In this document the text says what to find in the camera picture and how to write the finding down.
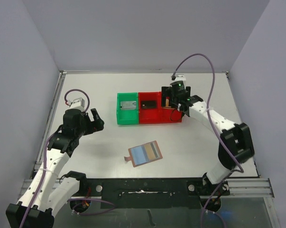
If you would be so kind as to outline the green plastic bin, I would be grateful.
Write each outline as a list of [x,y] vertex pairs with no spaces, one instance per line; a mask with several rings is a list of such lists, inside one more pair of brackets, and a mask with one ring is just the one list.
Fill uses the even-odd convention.
[[116,118],[118,125],[137,125],[138,93],[117,93]]

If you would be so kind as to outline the brown leather card holder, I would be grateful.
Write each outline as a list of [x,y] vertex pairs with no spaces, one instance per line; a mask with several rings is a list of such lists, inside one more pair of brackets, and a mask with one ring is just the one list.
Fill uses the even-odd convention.
[[124,156],[124,161],[131,162],[133,167],[138,167],[163,159],[157,141],[129,148],[128,152],[129,156]]

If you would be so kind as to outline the red plastic double bin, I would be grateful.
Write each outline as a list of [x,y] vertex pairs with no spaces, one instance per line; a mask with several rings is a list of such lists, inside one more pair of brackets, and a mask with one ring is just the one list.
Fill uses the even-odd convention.
[[[141,101],[157,101],[156,109],[141,109]],[[182,113],[173,109],[161,106],[161,92],[140,92],[138,93],[138,120],[139,124],[170,124],[180,123]]]

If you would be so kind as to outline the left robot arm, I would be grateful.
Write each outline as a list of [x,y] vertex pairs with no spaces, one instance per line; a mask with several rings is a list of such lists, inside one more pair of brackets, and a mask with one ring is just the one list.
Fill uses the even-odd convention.
[[9,204],[6,216],[12,228],[51,228],[59,210],[74,195],[88,193],[84,173],[69,171],[57,188],[54,184],[82,136],[104,129],[104,121],[95,108],[93,120],[77,108],[66,110],[63,123],[46,141],[43,162],[30,186],[16,204]]

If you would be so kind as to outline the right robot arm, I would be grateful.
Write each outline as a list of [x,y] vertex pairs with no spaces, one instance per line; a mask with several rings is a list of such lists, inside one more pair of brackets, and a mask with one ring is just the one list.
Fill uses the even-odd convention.
[[174,81],[170,86],[161,87],[161,103],[197,120],[217,136],[218,162],[204,174],[206,183],[217,185],[233,172],[243,173],[241,164],[255,155],[250,129],[245,123],[228,120],[190,92],[191,88],[183,80]]

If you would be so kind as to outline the blue credit card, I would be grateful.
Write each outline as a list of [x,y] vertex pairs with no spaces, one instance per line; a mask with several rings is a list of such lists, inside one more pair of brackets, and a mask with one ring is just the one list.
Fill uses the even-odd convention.
[[149,161],[144,146],[133,147],[130,149],[130,152],[136,166],[145,164]]

